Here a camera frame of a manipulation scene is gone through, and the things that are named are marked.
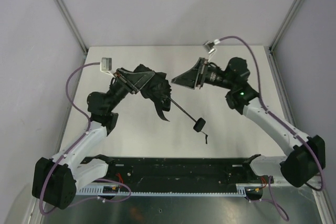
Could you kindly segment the black folding umbrella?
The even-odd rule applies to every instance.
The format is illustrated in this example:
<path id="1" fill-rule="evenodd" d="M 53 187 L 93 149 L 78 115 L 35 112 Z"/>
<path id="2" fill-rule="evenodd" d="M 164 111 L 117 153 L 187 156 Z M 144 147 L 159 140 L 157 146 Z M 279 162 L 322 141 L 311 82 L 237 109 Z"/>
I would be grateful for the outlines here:
<path id="1" fill-rule="evenodd" d="M 171 103 L 173 103 L 194 122 L 193 130 L 197 133 L 203 133 L 205 135 L 205 144 L 208 144 L 208 135 L 203 131 L 206 121 L 203 118 L 194 118 L 171 98 L 172 89 L 166 75 L 164 72 L 155 72 L 151 80 L 141 89 L 142 96 L 154 103 L 157 115 L 164 121 L 169 121 L 164 112 L 170 112 Z"/>

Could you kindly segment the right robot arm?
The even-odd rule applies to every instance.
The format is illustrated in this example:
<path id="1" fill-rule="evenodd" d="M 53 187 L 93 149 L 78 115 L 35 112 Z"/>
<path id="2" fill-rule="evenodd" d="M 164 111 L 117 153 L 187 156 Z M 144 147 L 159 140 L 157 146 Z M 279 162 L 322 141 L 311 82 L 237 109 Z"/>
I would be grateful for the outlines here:
<path id="1" fill-rule="evenodd" d="M 324 140 L 300 131 L 275 115 L 261 100 L 259 92 L 248 83 L 246 60 L 232 58 L 225 70 L 205 58 L 199 58 L 188 71 L 172 79 L 173 84 L 201 88 L 204 84 L 228 89 L 228 106 L 257 124 L 282 149 L 283 156 L 252 156 L 248 165 L 257 176 L 282 177 L 294 187 L 308 183 L 326 166 Z"/>

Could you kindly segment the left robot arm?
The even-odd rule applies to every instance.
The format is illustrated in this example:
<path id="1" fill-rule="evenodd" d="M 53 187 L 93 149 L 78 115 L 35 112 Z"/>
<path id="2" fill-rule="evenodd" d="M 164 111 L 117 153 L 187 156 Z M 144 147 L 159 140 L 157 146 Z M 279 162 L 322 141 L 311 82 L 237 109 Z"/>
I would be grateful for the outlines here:
<path id="1" fill-rule="evenodd" d="M 82 161 L 88 153 L 113 131 L 118 114 L 113 109 L 128 95 L 137 94 L 154 77 L 155 72 L 144 65 L 134 71 L 119 68 L 107 92 L 92 92 L 87 97 L 87 128 L 64 149 L 51 158 L 40 158 L 35 165 L 32 195 L 39 199 L 40 212 L 43 204 L 54 208 L 66 209 L 76 193 L 82 188 L 99 180 L 108 172 L 109 165 L 100 158 L 88 163 Z"/>

